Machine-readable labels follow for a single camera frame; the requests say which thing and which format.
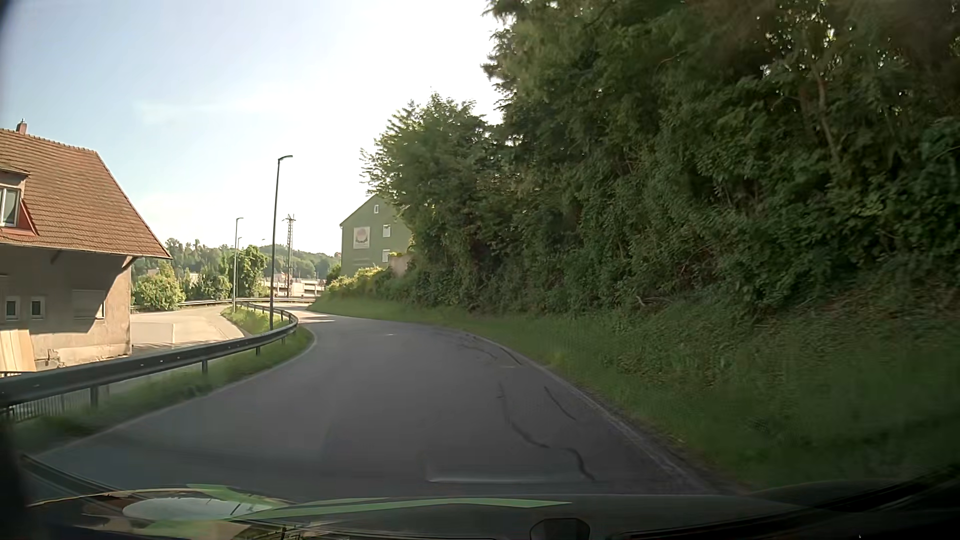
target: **asphalt road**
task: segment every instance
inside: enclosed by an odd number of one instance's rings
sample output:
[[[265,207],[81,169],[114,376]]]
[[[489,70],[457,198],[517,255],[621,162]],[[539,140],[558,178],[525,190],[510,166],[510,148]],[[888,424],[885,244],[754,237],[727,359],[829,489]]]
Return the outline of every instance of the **asphalt road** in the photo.
[[[549,372],[433,327],[297,310],[301,356],[38,456],[134,489],[222,483],[305,502],[519,493],[706,493]]]

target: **green building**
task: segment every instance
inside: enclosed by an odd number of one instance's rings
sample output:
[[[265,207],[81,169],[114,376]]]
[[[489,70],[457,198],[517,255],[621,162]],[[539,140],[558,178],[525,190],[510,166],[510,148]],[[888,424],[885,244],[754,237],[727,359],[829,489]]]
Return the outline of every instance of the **green building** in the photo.
[[[370,266],[387,266],[391,252],[406,253],[412,234],[396,211],[373,195],[340,224],[341,275],[353,276]]]

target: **power line pole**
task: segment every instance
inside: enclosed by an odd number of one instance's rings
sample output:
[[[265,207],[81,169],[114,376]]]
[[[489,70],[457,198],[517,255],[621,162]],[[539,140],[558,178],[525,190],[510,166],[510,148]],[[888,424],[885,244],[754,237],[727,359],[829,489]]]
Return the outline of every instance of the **power line pole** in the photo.
[[[286,269],[286,282],[287,282],[287,298],[290,298],[290,289],[293,287],[293,273],[294,273],[294,222],[297,221],[294,219],[294,216],[287,214],[287,217],[283,219],[287,222],[287,269]]]

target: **street lamp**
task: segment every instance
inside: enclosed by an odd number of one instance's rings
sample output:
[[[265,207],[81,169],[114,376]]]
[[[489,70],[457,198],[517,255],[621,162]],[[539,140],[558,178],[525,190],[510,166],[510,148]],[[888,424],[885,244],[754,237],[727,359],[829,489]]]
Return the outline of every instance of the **street lamp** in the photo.
[[[233,312],[236,313],[237,310],[237,248],[240,246],[240,236],[237,236],[237,232],[240,227],[240,220],[242,217],[236,218],[233,221]]]
[[[274,329],[274,276],[276,275],[276,198],[280,194],[280,162],[293,156],[276,160],[276,187],[274,188],[274,236],[270,242],[270,330]]]

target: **grassy embankment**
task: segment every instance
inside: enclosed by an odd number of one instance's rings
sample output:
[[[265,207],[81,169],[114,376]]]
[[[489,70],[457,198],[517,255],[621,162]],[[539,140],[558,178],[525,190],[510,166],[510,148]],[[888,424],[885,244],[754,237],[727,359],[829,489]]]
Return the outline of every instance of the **grassy embankment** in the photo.
[[[430,323],[515,349],[754,488],[906,477],[960,455],[960,321],[849,296],[756,324],[719,302],[481,316],[366,298],[313,310]]]
[[[224,311],[224,316],[250,334],[267,330],[269,320],[260,312],[239,307],[236,313]],[[289,324],[276,319],[276,326]],[[80,438],[147,412],[164,408],[245,379],[257,372],[271,368],[306,349],[313,334],[303,328],[286,338],[286,343],[275,341],[256,351],[244,351],[224,356],[209,362],[206,376],[200,364],[173,372],[155,374],[135,387],[124,391],[101,394],[97,408],[84,407],[69,410],[58,416],[40,417],[22,422],[14,427],[17,446],[26,452],[37,452]]]

